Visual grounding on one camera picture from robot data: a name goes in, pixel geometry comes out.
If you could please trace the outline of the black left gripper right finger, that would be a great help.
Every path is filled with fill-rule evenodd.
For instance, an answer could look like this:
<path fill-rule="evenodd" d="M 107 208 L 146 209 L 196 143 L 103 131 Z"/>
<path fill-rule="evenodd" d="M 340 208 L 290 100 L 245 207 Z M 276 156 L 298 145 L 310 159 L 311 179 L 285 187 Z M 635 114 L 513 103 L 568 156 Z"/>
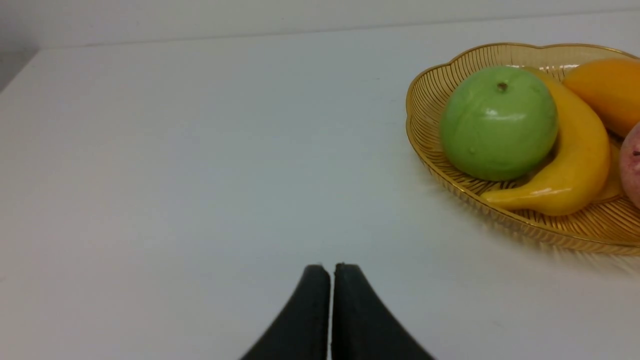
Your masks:
<path fill-rule="evenodd" d="M 387 309 L 357 264 L 334 269 L 333 360 L 432 360 Z"/>

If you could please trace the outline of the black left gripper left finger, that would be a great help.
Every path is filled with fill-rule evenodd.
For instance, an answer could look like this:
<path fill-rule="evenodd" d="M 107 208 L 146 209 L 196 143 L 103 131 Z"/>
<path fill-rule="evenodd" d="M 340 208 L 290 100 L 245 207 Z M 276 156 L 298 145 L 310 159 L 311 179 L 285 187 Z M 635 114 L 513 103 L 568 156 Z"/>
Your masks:
<path fill-rule="evenodd" d="M 307 265 L 286 305 L 243 360 L 326 360 L 331 288 L 322 265 Z"/>

